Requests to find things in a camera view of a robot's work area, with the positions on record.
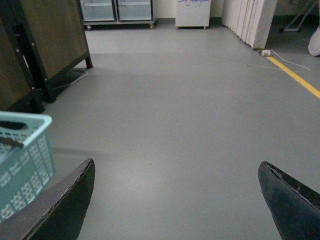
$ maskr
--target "light blue plastic basket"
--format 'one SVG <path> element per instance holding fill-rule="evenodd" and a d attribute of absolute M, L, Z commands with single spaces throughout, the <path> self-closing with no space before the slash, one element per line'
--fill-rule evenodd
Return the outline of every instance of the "light blue plastic basket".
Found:
<path fill-rule="evenodd" d="M 0 111 L 0 121 L 23 123 L 20 130 L 0 126 L 0 137 L 24 144 L 22 149 L 0 143 L 0 222 L 37 198 L 55 173 L 48 115 Z"/>

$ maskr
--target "electrical cable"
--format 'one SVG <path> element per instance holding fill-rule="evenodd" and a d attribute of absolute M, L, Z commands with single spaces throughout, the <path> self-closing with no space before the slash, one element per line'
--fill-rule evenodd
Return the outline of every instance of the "electrical cable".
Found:
<path fill-rule="evenodd" d="M 258 67 L 258 68 L 264 68 L 264 69 L 274 69 L 274 70 L 279 70 L 279 71 L 283 71 L 285 73 L 295 73 L 295 74 L 306 74 L 306 73 L 310 73 L 311 70 L 306 67 L 306 66 L 302 66 L 302 65 L 299 65 L 297 63 L 294 63 L 294 62 L 291 62 L 291 61 L 288 61 L 288 60 L 285 60 L 284 58 L 282 58 L 278 53 L 276 53 L 275 51 L 271 50 L 270 49 L 270 52 L 274 53 L 275 55 L 277 55 L 281 60 L 283 60 L 284 62 L 288 63 L 288 64 L 293 64 L 293 65 L 296 65 L 300 68 L 304 68 L 306 69 L 306 71 L 283 71 L 282 69 L 280 68 L 275 68 L 275 67 L 268 67 L 268 66 L 261 66 L 261 65 L 251 65 L 251 64 L 247 64 L 248 67 Z"/>
<path fill-rule="evenodd" d="M 71 86 L 72 84 L 75 84 L 77 83 L 78 81 L 80 81 L 81 79 L 85 78 L 86 76 L 89 75 L 88 72 L 86 71 L 83 71 L 83 70 L 78 70 L 78 69 L 73 69 L 71 70 L 70 72 L 80 72 L 80 73 L 83 73 L 82 76 L 78 77 L 76 80 L 74 80 L 73 82 L 69 83 L 69 84 L 65 84 L 65 85 L 61 85 L 61 86 L 57 86 L 55 88 L 52 88 L 52 90 L 55 90 L 55 89 L 60 89 L 60 88 L 64 88 L 64 87 L 68 87 L 68 86 Z"/>

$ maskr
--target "gray floor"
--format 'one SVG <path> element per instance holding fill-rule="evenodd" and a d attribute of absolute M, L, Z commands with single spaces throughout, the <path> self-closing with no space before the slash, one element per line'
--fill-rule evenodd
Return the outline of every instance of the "gray floor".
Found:
<path fill-rule="evenodd" d="M 301 77 L 320 89 L 310 34 L 274 32 L 267 47 L 308 66 Z M 274 66 L 220 25 L 86 35 L 94 68 L 45 111 L 57 175 L 96 163 L 78 239 L 280 240 L 258 167 L 320 192 L 320 99 L 281 71 L 248 67 Z"/>

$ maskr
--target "white chest freezer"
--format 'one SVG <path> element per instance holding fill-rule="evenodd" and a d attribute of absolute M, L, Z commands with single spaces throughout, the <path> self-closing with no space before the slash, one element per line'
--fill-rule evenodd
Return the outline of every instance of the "white chest freezer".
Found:
<path fill-rule="evenodd" d="M 211 0 L 176 0 L 175 27 L 209 26 Z"/>

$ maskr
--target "white object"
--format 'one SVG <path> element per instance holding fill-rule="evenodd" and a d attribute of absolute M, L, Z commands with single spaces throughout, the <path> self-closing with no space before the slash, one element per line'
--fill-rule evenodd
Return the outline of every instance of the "white object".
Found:
<path fill-rule="evenodd" d="M 267 43 L 277 0 L 224 0 L 222 24 L 253 49 Z"/>
<path fill-rule="evenodd" d="M 175 26 L 208 27 L 211 0 L 176 0 Z"/>
<path fill-rule="evenodd" d="M 320 25 L 312 35 L 308 46 L 309 53 L 312 56 L 320 56 Z"/>

